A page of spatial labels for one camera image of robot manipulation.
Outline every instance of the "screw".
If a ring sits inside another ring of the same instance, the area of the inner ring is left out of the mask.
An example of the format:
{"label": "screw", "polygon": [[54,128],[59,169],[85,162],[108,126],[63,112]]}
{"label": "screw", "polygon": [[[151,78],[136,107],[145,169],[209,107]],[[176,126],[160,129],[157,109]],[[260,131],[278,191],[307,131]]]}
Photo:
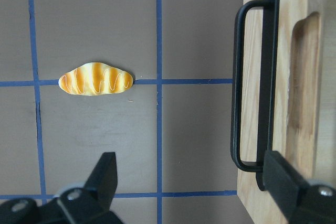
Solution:
{"label": "screw", "polygon": [[319,187],[320,195],[331,197],[333,195],[332,190],[327,186],[320,186]]}
{"label": "screw", "polygon": [[71,193],[68,194],[67,198],[68,200],[75,200],[78,199],[81,195],[82,191],[80,189],[75,189]]}
{"label": "screw", "polygon": [[24,209],[28,205],[28,201],[25,199],[21,199],[18,203],[12,206],[12,212],[19,212],[20,210]]}

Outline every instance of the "blue grid line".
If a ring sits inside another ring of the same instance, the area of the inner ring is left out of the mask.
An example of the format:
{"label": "blue grid line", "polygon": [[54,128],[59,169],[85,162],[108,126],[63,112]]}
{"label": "blue grid line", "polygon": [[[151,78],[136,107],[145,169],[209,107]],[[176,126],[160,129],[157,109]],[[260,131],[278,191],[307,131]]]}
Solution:
{"label": "blue grid line", "polygon": [[33,68],[34,78],[34,91],[35,91],[35,106],[36,106],[36,128],[37,128],[37,153],[38,153],[38,166],[40,175],[40,187],[42,203],[47,202],[46,195],[46,181],[44,171],[44,157],[43,157],[43,143],[42,143],[42,128],[41,128],[41,115],[40,115],[40,87],[38,80],[38,64],[37,64],[37,50],[36,50],[36,29],[35,29],[35,11],[34,0],[28,0],[29,3],[29,30],[30,30],[30,48],[31,48],[31,64]]}
{"label": "blue grid line", "polygon": [[[40,86],[58,85],[58,80],[38,80]],[[139,79],[134,85],[169,84],[232,84],[232,79]],[[0,81],[0,87],[34,86],[34,81]]]}
{"label": "blue grid line", "polygon": [[162,223],[162,0],[156,0],[156,179],[157,179],[157,224]]}
{"label": "blue grid line", "polygon": [[[203,197],[203,196],[232,196],[237,195],[236,190],[226,191],[187,191],[180,193],[125,193],[115,194],[115,198],[161,198],[167,197]],[[32,198],[32,199],[53,199],[53,195],[0,195],[0,199]]]}

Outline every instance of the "toy bread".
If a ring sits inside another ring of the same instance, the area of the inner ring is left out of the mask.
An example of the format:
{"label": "toy bread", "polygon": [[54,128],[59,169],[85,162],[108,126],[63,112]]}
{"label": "toy bread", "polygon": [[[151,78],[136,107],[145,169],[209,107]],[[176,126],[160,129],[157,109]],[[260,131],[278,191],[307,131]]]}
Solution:
{"label": "toy bread", "polygon": [[62,75],[58,85],[69,94],[112,94],[131,88],[133,77],[118,68],[100,62],[91,62]]}

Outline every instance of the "black handle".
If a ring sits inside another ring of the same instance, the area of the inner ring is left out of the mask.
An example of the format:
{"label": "black handle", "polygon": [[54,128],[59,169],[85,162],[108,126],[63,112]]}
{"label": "black handle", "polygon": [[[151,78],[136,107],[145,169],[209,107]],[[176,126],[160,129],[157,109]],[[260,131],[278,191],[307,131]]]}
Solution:
{"label": "black handle", "polygon": [[[245,18],[247,12],[254,7],[262,7],[264,12],[261,45],[257,158],[255,162],[248,162],[242,161],[240,158],[240,127]],[[265,150],[268,148],[271,149],[272,145],[278,16],[279,0],[250,1],[243,5],[236,15],[232,90],[231,157],[237,167],[246,172],[261,173],[263,171]]]}

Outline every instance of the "yellow bread toy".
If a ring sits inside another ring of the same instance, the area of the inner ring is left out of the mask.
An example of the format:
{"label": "yellow bread toy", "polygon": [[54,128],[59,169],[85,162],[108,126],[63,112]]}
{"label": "yellow bread toy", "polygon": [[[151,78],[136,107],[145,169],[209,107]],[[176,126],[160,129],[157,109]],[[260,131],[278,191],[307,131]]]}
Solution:
{"label": "yellow bread toy", "polygon": [[62,75],[58,85],[69,94],[112,94],[124,92],[132,87],[133,77],[119,68],[91,62]]}

